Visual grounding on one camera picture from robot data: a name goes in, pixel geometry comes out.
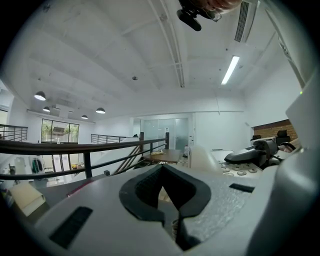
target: wooden table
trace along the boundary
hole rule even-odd
[[[163,149],[163,154],[148,154],[143,158],[152,162],[166,162],[170,164],[177,164],[181,155],[181,150]]]

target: black rubber pad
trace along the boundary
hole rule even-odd
[[[77,208],[49,238],[67,249],[92,212],[87,207]]]
[[[236,183],[232,183],[229,188],[235,189],[235,190],[240,190],[243,192],[248,192],[248,193],[252,193],[254,191],[254,187],[253,186],[246,186],[246,185],[241,185],[241,184],[236,184]]]

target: white wall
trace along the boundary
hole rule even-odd
[[[14,97],[9,91],[0,88],[0,107],[5,107],[8,110],[13,99]]]
[[[140,136],[140,126],[141,126],[141,119],[140,118],[133,118],[133,135],[137,134]]]
[[[244,96],[239,91],[225,89],[162,89],[139,91],[139,95],[126,102],[112,105],[106,118],[139,117],[174,113],[206,111],[244,111]]]
[[[251,127],[288,119],[286,110],[299,96],[300,84],[283,56],[279,67],[245,91],[246,119]]]
[[[27,126],[27,108],[14,98],[8,111],[7,124],[11,126]]]
[[[94,134],[126,136],[134,135],[134,119],[130,117],[116,117],[100,120],[95,123]]]
[[[0,124],[6,125],[8,119],[8,112],[0,110]]]
[[[27,140],[31,143],[41,142],[41,128],[42,128],[42,119],[49,119],[54,121],[66,122],[79,125],[79,135],[78,143],[79,144],[91,144],[91,134],[94,133],[95,125],[93,123],[86,123],[77,120],[68,120],[56,116],[36,114],[36,113],[27,113],[27,122],[26,126],[28,127]]]
[[[206,150],[241,150],[250,145],[244,112],[196,112],[195,145]]]

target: air vent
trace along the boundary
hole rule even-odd
[[[249,9],[249,3],[248,2],[242,2],[241,3],[241,9],[240,9],[240,15],[239,15],[239,22],[238,27],[236,29],[234,40],[237,42],[241,42],[242,36],[244,34],[246,21],[247,21],[247,15],[248,15],[248,9]]]

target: metal railing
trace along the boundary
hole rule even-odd
[[[153,147],[154,143],[165,142],[162,145]],[[150,144],[150,149],[144,150],[143,146]],[[3,154],[13,154],[13,155],[63,155],[63,154],[80,154],[83,153],[84,168],[67,170],[62,172],[53,172],[45,174],[0,174],[0,180],[36,180],[36,179],[46,179],[52,177],[66,176],[70,174],[77,174],[85,172],[86,178],[92,177],[92,170],[112,165],[121,161],[126,161],[131,158],[135,158],[147,152],[153,152],[154,149],[162,147],[169,148],[169,133],[166,133],[166,138],[151,139],[151,140],[140,140],[140,141],[130,141],[130,142],[119,142],[119,143],[107,143],[107,144],[35,144],[27,142],[16,142],[16,141],[0,141],[0,153]],[[97,165],[91,166],[90,153],[109,151],[116,149],[124,149],[135,147],[132,153],[126,157],[115,159],[112,161],[104,162]],[[121,174],[127,170],[135,167],[144,160],[138,161],[137,163],[125,168],[117,170],[113,175]]]
[[[125,136],[112,136],[112,135],[101,135],[101,134],[91,134],[91,142],[94,144],[105,144],[105,143],[120,143],[125,138]]]
[[[27,140],[28,127],[0,124],[0,140],[22,142]]]

